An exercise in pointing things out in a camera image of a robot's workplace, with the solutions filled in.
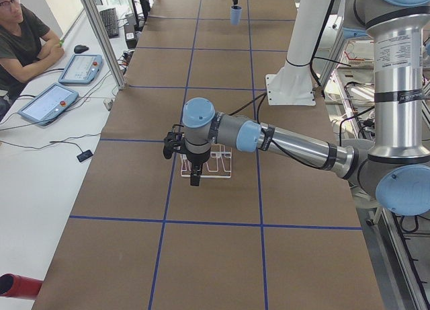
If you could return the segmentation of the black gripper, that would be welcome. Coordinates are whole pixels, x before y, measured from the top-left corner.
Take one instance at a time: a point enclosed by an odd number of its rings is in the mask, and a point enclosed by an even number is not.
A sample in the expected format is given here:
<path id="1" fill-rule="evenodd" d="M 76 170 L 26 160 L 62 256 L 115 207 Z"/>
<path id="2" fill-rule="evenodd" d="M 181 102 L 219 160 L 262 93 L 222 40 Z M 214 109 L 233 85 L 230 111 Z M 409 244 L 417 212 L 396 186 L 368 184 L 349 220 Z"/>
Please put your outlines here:
<path id="1" fill-rule="evenodd" d="M 191 163 L 190 185 L 199 186 L 202 174 L 202 166 L 210 158 L 210 146 L 186 145 L 187 160 Z"/>

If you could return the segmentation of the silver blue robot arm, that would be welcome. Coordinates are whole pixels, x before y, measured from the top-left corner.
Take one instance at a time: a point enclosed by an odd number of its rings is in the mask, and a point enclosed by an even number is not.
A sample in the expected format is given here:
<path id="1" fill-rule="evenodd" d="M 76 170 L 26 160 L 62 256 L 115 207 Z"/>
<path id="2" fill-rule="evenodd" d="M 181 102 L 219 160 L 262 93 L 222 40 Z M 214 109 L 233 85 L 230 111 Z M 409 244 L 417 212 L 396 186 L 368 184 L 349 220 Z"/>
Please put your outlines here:
<path id="1" fill-rule="evenodd" d="M 200 182 L 212 144 L 220 143 L 331 171 L 399 215 L 429 210 L 429 150 L 422 143 L 421 117 L 429 0 L 345 0 L 343 31 L 365 32 L 374 41 L 376 137 L 338 144 L 316 138 L 319 127 L 308 109 L 313 103 L 309 66 L 333 1 L 300 0 L 285 65 L 267 76 L 268 102 L 286 107 L 289 129 L 218 112 L 205 98 L 184 105 L 180 151 L 191 162 L 192 185 Z"/>

